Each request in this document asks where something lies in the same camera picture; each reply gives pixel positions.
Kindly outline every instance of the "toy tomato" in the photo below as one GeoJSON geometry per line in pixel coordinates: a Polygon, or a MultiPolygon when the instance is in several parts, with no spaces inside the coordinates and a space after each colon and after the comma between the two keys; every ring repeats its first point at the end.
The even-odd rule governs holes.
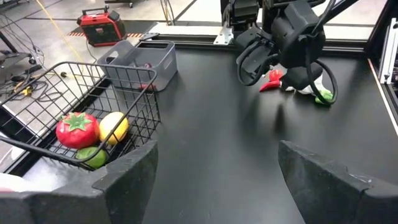
{"type": "Polygon", "coordinates": [[[92,146],[98,140],[100,126],[90,114],[70,113],[58,122],[55,134],[64,146],[82,149],[92,146]]]}

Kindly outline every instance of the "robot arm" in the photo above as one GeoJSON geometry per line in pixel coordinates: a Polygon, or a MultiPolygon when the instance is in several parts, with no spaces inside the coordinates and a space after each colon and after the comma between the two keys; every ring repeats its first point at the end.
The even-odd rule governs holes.
{"type": "Polygon", "coordinates": [[[330,0],[319,18],[311,7],[325,0],[263,0],[260,29],[256,25],[257,0],[229,0],[223,11],[223,24],[233,29],[234,44],[243,51],[236,61],[239,81],[246,86],[254,85],[271,65],[280,63],[285,68],[297,70],[282,77],[283,82],[297,90],[310,85],[322,103],[334,103],[336,80],[318,57],[326,41],[323,25],[335,1],[330,0]],[[331,101],[324,99],[314,84],[321,73],[313,71],[319,66],[332,80],[334,94],[331,101]]]}

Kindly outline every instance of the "black wire basket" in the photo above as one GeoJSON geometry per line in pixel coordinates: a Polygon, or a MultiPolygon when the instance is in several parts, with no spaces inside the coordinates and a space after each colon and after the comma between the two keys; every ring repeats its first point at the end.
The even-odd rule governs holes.
{"type": "Polygon", "coordinates": [[[154,90],[152,83],[156,76],[156,71],[149,68],[76,62],[59,63],[36,77],[28,75],[0,104],[3,111],[8,111],[0,115],[0,131],[7,136],[0,136],[0,140],[26,151],[94,170],[89,161],[101,150],[101,153],[106,153],[106,163],[109,163],[145,144],[155,133],[160,123],[157,96],[151,91],[154,90]],[[114,78],[114,74],[120,73],[128,74],[123,76],[128,80],[114,78]],[[123,82],[123,86],[129,83],[130,88],[116,88],[116,82],[123,82]],[[56,127],[62,116],[85,113],[100,123],[115,111],[122,112],[122,118],[103,141],[96,142],[96,150],[84,159],[77,159],[78,149],[65,147],[57,138],[56,127]],[[124,138],[120,138],[114,132],[124,118],[128,120],[128,127],[124,138]],[[118,142],[108,144],[112,137],[118,142]]]}

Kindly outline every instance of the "green vegetable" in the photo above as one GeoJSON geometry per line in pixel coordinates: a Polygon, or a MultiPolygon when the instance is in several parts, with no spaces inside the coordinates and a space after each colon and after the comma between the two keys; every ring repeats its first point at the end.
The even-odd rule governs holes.
{"type": "MultiPolygon", "coordinates": [[[[94,146],[80,149],[77,151],[76,158],[86,159],[87,157],[90,157],[96,150],[97,147],[94,146]]],[[[98,169],[105,164],[107,158],[108,158],[107,153],[101,149],[99,150],[97,155],[95,155],[95,157],[93,157],[89,161],[86,161],[85,164],[91,166],[94,169],[98,169]]]]}
{"type": "MultiPolygon", "coordinates": [[[[329,90],[322,90],[320,93],[327,101],[331,101],[331,99],[333,98],[333,94],[331,94],[329,90]]],[[[315,98],[315,102],[324,105],[324,103],[322,103],[322,101],[319,100],[318,97],[315,98]]]]}

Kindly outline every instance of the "yellow lemon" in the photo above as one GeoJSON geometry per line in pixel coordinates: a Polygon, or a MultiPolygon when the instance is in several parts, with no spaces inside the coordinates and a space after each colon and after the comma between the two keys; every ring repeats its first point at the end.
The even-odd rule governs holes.
{"type": "MultiPolygon", "coordinates": [[[[113,130],[113,128],[118,124],[120,119],[123,117],[122,112],[113,112],[104,117],[99,123],[99,139],[104,141],[108,134],[113,130]]],[[[129,121],[124,118],[122,123],[116,128],[111,137],[108,140],[108,144],[117,144],[122,141],[126,136],[127,129],[129,128],[129,121]]]]}

